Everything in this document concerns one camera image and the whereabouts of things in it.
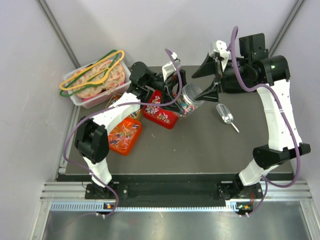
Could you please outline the white plastic basket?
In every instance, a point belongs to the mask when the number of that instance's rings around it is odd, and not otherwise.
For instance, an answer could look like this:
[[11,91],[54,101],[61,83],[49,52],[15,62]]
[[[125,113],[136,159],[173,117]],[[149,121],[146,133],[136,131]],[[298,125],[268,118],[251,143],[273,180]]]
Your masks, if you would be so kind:
[[[106,90],[101,92],[99,95],[92,97],[92,98],[87,98],[87,99],[81,99],[80,97],[78,97],[77,95],[72,95],[69,96],[69,98],[72,100],[72,102],[74,103],[74,105],[76,106],[80,106],[83,107],[85,109],[90,109],[95,107],[98,104],[101,104],[103,102],[106,102],[107,100],[109,100],[114,94],[123,94],[124,92],[127,91],[127,89],[129,88],[131,81],[129,79],[130,77],[130,71],[128,69],[128,67],[125,65],[125,63],[121,60],[120,61],[124,71],[125,71],[125,81],[122,85],[112,89],[112,90]],[[69,79],[77,70],[80,69],[84,69],[86,66],[80,67],[78,69],[75,69],[69,73],[67,73],[64,77],[63,80],[67,80]]]

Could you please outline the pile of wrapped candies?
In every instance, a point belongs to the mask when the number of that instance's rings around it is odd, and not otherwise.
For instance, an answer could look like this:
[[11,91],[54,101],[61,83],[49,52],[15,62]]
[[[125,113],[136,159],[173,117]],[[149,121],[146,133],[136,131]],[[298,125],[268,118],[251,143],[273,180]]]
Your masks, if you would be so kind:
[[156,95],[151,99],[153,105],[148,105],[144,107],[143,115],[148,120],[157,123],[159,125],[169,125],[170,119],[169,114],[159,106],[155,106],[161,103],[160,96]]

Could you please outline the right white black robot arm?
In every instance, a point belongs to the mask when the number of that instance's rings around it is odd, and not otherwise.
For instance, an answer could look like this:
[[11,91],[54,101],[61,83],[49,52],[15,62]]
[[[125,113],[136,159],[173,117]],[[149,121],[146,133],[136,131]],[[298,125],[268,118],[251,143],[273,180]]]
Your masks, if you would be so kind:
[[193,78],[214,77],[212,84],[195,97],[197,101],[218,102],[221,92],[257,92],[263,105],[268,143],[254,148],[252,161],[235,175],[231,185],[218,186],[220,196],[226,200],[245,198],[270,171],[311,151],[296,129],[287,59],[269,55],[263,33],[241,37],[239,47],[240,57],[236,57],[234,44],[214,41],[193,74]]

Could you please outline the red candy tray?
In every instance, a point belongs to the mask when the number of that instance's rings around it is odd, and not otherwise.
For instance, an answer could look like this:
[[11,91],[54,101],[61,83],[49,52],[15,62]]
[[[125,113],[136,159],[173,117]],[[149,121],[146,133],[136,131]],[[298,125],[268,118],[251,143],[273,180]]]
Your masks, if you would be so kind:
[[162,109],[158,106],[146,105],[142,108],[142,113],[146,119],[169,130],[172,129],[178,121],[178,117],[174,112]]

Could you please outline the gold tin candy box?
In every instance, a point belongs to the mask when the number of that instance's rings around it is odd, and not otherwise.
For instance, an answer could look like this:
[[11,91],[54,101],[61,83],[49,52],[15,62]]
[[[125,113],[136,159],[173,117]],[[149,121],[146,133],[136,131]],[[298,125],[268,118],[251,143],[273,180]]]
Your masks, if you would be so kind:
[[[105,108],[107,109],[110,107],[112,104],[114,104],[116,101],[118,101],[122,97],[122,94],[115,93],[108,101],[106,104]],[[142,113],[141,113],[141,108],[139,108],[137,111],[131,113],[128,117],[132,119],[136,119],[137,121],[140,119]]]

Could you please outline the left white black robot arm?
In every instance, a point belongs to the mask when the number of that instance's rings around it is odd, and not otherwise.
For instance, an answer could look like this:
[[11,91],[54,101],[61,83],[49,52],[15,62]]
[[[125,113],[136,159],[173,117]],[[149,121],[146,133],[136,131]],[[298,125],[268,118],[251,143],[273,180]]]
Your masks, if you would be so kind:
[[153,72],[141,61],[135,62],[130,68],[130,85],[127,91],[105,112],[82,118],[74,145],[87,163],[92,184],[102,198],[109,198],[114,191],[107,164],[110,150],[108,134],[126,117],[139,110],[142,103],[149,103],[154,90],[161,92],[162,108],[183,114],[178,96],[186,85],[186,75],[180,69],[179,59],[166,63],[161,73]]

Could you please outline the green clothes hanger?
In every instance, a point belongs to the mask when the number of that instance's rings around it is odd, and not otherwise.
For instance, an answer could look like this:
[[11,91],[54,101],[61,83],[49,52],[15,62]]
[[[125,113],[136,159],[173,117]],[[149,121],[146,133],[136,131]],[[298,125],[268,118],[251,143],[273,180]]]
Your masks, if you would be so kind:
[[59,85],[59,95],[62,97],[77,95],[81,99],[90,99],[102,91],[120,86],[126,77],[121,64],[124,56],[123,50],[112,50],[97,62],[77,70]]

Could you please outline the silver metal scoop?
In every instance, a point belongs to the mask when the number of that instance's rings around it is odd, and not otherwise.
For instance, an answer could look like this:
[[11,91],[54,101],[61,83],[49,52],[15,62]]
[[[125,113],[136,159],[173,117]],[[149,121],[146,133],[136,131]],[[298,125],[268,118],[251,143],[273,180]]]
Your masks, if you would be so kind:
[[226,124],[231,125],[237,133],[240,132],[239,129],[233,123],[234,116],[232,115],[232,113],[230,112],[230,110],[227,108],[226,105],[219,103],[216,105],[216,110]]

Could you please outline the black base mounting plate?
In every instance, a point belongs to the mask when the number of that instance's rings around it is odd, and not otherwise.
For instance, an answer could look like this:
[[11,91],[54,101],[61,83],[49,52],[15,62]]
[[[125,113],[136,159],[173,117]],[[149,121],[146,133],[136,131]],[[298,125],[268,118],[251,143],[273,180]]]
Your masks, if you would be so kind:
[[142,196],[204,197],[213,200],[260,199],[260,183],[242,186],[232,174],[123,174],[108,184],[121,200]]

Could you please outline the orange candy tray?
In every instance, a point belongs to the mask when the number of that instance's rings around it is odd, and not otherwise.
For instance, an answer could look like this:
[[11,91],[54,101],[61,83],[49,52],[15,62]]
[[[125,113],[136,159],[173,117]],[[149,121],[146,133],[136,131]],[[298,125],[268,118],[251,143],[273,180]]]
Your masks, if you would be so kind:
[[140,121],[131,117],[125,118],[108,134],[109,148],[120,155],[128,156],[142,130]]

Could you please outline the clear glass jar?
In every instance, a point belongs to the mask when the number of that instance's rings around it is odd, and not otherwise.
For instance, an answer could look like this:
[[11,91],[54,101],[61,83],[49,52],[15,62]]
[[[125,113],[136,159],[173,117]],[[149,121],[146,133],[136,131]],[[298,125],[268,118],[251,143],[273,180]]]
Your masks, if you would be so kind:
[[183,118],[190,115],[195,109],[200,107],[205,101],[196,100],[196,97],[202,93],[202,89],[195,84],[188,83],[182,88],[181,95],[176,103],[182,108],[182,113],[177,116]]

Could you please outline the aluminium frame rail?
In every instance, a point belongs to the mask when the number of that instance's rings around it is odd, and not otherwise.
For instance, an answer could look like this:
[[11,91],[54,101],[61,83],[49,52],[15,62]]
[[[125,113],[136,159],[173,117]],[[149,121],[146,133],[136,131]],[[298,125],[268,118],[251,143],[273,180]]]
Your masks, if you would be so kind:
[[[47,182],[44,184],[40,199],[43,201],[82,201],[85,199],[85,182]],[[306,181],[297,181],[288,188],[268,185],[265,202],[311,201],[312,193]]]

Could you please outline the floral patterned cloth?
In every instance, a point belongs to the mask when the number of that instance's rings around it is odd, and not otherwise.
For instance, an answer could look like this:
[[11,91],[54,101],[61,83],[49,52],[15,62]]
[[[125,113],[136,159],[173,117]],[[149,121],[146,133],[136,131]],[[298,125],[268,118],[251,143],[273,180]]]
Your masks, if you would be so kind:
[[[113,60],[105,60],[100,64],[94,66],[84,74],[76,77],[75,82],[71,84],[71,87],[81,85],[85,82],[99,81],[107,74],[107,68],[111,67]],[[88,84],[86,86],[77,87],[71,90],[68,96],[77,95],[81,99],[93,98],[103,91],[113,90],[116,87],[121,86],[126,79],[125,69],[122,63],[118,63],[109,72],[107,79],[101,84]]]

